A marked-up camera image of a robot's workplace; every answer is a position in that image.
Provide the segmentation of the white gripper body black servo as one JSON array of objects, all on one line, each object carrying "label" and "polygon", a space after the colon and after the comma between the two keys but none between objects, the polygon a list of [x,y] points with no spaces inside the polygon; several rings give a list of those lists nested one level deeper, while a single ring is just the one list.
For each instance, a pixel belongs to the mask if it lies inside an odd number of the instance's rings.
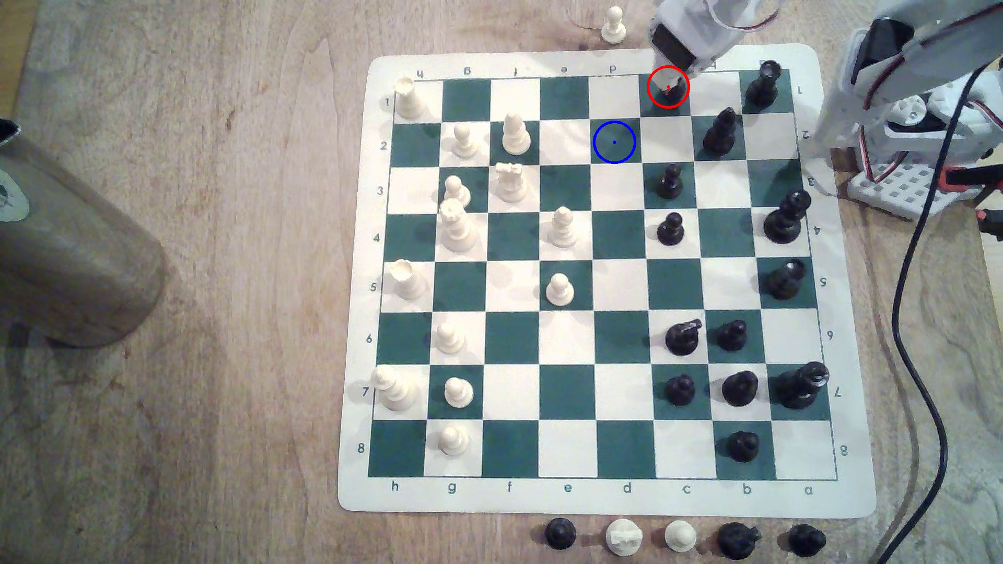
[{"label": "white gripper body black servo", "polygon": [[655,67],[673,66],[689,76],[707,71],[744,35],[771,25],[784,1],[657,1],[649,23]]}]

